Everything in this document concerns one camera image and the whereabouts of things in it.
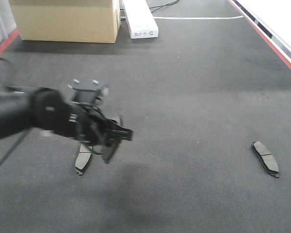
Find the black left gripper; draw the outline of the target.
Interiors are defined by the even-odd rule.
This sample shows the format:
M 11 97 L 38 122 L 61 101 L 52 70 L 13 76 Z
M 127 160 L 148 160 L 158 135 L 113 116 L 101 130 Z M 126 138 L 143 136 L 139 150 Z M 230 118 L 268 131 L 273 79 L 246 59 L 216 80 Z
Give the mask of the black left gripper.
M 63 136 L 87 146 L 105 146 L 111 140 L 131 141 L 133 131 L 106 118 L 99 108 L 69 104 L 63 118 Z

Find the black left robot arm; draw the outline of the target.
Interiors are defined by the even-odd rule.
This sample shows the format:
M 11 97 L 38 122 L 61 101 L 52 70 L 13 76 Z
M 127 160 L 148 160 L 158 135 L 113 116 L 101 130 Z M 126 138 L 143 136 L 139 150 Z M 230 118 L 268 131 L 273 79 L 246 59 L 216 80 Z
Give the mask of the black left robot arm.
M 54 89 L 10 86 L 0 92 L 0 139 L 29 128 L 105 146 L 111 141 L 131 141 L 133 134 L 97 108 L 64 101 Z

